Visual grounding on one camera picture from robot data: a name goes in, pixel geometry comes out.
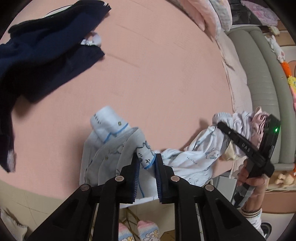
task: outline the cardboard box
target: cardboard box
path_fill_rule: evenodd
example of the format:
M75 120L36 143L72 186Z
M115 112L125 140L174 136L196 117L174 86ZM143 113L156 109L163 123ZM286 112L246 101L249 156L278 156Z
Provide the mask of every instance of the cardboard box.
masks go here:
M175 241L175 230L164 232L160 237L160 241Z

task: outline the dark navy clothing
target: dark navy clothing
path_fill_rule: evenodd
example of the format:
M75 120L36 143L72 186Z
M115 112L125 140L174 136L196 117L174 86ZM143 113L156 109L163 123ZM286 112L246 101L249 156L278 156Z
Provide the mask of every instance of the dark navy clothing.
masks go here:
M11 111L16 99L24 95L37 102L103 57L98 46L80 42L110 9L102 1L81 0L8 30L11 39L0 45L0 164L7 172L8 150L14 148Z

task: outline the striped sock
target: striped sock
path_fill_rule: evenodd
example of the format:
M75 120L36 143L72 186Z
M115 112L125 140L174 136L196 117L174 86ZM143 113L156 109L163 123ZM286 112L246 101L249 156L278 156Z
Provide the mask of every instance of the striped sock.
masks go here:
M151 221L139 221L138 232L141 241L160 241L159 229Z
M132 233L123 223L118 225L118 241L135 241Z

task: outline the human hand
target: human hand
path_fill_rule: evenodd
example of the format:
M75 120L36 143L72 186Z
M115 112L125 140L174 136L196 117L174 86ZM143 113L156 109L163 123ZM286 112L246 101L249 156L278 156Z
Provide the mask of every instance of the human hand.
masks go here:
M263 175L261 177L252 177L248 178L249 172L246 169L247 166L247 159L244 160L244 164L239 167L239 174L237 178L237 185L241 186L244 183L254 186L255 189L251 195L251 197L256 197L258 195L264 195L267 185L268 185L268 180L269 178L266 175Z

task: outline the pink bed sheet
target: pink bed sheet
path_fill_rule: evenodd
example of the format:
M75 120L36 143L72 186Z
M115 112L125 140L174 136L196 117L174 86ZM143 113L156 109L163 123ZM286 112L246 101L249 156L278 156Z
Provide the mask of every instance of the pink bed sheet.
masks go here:
M33 0L12 25L74 2ZM17 101L16 172L1 169L1 180L66 198L78 187L89 119L105 105L139 126L153 149L181 148L214 113L232 112L217 44L184 13L165 0L109 4L96 29L105 58L37 104ZM6 33L1 43L8 39Z

